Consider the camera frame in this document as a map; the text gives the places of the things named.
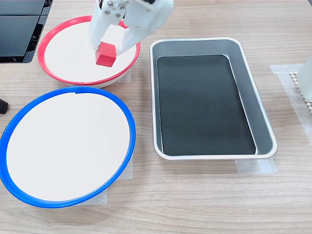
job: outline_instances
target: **red block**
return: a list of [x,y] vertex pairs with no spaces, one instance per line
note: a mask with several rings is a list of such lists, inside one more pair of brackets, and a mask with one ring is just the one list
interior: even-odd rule
[[97,65],[112,67],[116,60],[116,47],[112,44],[101,42],[96,50]]

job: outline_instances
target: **wooden table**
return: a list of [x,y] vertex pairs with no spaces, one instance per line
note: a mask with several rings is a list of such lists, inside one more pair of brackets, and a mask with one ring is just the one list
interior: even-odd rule
[[[311,234],[312,147],[269,65],[304,63],[312,54],[312,7],[303,0],[177,0],[175,10],[142,41],[131,83],[106,90],[136,121],[134,178],[108,189],[107,205],[47,210],[24,204],[0,185],[1,234]],[[43,36],[89,15],[92,1],[55,1]],[[227,36],[246,53],[278,142],[278,172],[242,175],[235,162],[165,161],[153,150],[149,46],[157,39]],[[0,64],[0,98],[10,110],[0,131],[33,99],[65,85],[29,64]]]

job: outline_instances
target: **blue rim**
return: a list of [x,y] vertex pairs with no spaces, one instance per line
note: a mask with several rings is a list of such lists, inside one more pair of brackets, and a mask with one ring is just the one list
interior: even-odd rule
[[[124,161],[122,162],[121,166],[119,167],[119,169],[116,171],[116,173],[105,184],[103,184],[102,186],[100,186],[96,190],[94,190],[94,191],[92,191],[92,192],[90,192],[84,196],[74,198],[71,200],[47,201],[47,200],[42,200],[42,199],[38,199],[38,198],[35,198],[33,196],[30,196],[16,186],[16,184],[12,181],[12,179],[9,175],[9,172],[8,172],[8,168],[7,168],[7,164],[6,164],[6,151],[7,151],[7,146],[8,146],[10,137],[11,137],[14,129],[16,128],[18,123],[21,121],[21,119],[31,109],[33,109],[35,106],[37,106],[38,104],[42,103],[43,101],[45,101],[49,98],[55,97],[55,96],[60,95],[60,94],[66,94],[66,93],[99,94],[99,95],[105,96],[105,97],[111,99],[112,101],[114,101],[122,109],[122,111],[124,112],[124,114],[128,120],[129,130],[130,130],[129,147],[128,147],[126,157],[125,157]],[[123,170],[127,166],[128,162],[132,156],[132,153],[133,153],[133,150],[135,147],[135,142],[136,142],[136,126],[135,126],[133,116],[132,116],[130,110],[128,109],[128,107],[126,106],[126,104],[123,103],[123,101],[120,100],[118,97],[116,97],[115,95],[113,95],[113,94],[111,94],[105,90],[93,88],[93,87],[74,86],[74,87],[57,89],[57,90],[49,92],[49,93],[33,100],[32,102],[30,102],[28,105],[26,105],[23,109],[21,109],[13,117],[11,122],[6,127],[4,133],[1,137],[1,140],[0,140],[0,178],[1,178],[3,184],[5,185],[5,187],[7,188],[8,191],[10,191],[16,198],[18,198],[19,200],[21,200],[27,204],[37,206],[37,207],[42,207],[42,208],[61,208],[61,207],[76,205],[78,203],[84,202],[84,201],[89,200],[92,197],[98,195],[99,193],[104,191],[108,186],[110,186],[120,176],[120,174],[123,172]]]

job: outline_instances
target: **white plate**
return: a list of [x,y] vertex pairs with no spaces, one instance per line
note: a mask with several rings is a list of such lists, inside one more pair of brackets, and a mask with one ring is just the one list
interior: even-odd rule
[[26,203],[77,204],[120,175],[134,141],[132,115],[116,96],[92,87],[55,90],[28,104],[8,125],[0,176]]
[[[112,67],[96,65],[91,44],[90,16],[66,21],[51,30],[38,49],[38,60],[51,77],[70,85],[104,87],[118,81],[136,61],[140,45],[137,44],[116,57]],[[101,41],[121,44],[126,26],[111,25]]]

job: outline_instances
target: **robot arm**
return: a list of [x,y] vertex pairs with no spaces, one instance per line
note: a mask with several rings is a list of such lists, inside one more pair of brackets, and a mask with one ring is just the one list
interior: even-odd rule
[[92,44],[97,50],[110,24],[124,18],[127,28],[116,55],[130,49],[160,28],[174,8],[173,0],[96,0],[91,20]]

